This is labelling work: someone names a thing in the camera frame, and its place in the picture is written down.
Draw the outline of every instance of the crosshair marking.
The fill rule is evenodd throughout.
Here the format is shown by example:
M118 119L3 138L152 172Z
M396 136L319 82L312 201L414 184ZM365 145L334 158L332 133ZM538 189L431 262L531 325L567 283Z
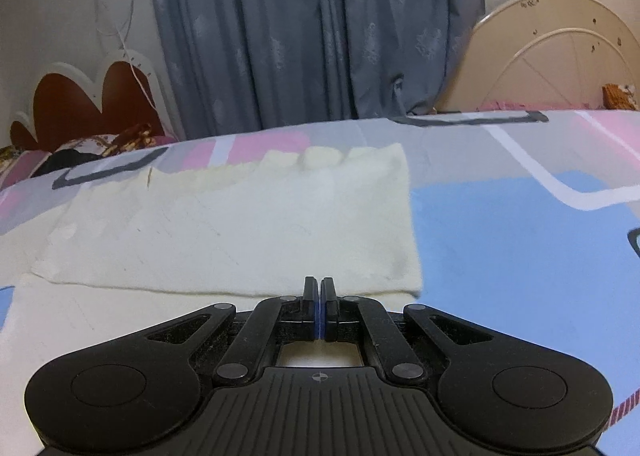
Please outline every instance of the crosshair marking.
M315 373L314 375L311 375L311 378L316 382L324 382L329 378L329 375L327 375L326 373Z

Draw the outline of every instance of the ribbed black surface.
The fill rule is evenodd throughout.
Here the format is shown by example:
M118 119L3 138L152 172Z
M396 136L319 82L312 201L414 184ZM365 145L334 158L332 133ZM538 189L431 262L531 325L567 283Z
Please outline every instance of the ribbed black surface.
M47 456L65 453L54 449ZM213 394L200 417L140 456L497 456L450 429L423 392L373 368L267 368ZM596 456L585 448L575 456Z

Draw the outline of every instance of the cream headboard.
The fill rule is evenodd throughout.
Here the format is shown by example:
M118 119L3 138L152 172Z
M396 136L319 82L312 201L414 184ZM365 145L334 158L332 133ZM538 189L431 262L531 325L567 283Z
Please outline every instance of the cream headboard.
M436 108L596 108L607 83L640 88L640 44L618 16L596 0L511 0L478 23Z

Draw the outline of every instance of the round pad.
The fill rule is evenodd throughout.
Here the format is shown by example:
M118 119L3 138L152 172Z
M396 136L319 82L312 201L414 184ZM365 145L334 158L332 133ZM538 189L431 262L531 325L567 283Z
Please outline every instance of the round pad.
M458 348L438 401L459 429L500 451L551 453L593 441L609 385L581 360L516 340Z
M71 383L71 391L88 406L121 406L140 396L145 390L145 375L120 364L104 364L79 373Z
M525 409L555 406L566 395L562 377L533 366L509 368L495 375L494 391L501 399Z
M52 360L24 394L45 444L73 454L144 447L188 421L199 401L186 353L151 341L111 341Z

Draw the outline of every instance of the black cloth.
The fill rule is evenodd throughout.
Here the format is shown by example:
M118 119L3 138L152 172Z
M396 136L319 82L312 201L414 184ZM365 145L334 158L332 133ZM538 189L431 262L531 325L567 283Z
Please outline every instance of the black cloth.
M56 151L41 165L31 178L36 176L47 175L60 169L68 169L75 167L81 163L93 162L94 160L100 160L100 155L94 155L93 153L80 153L75 149L62 149L62 151Z

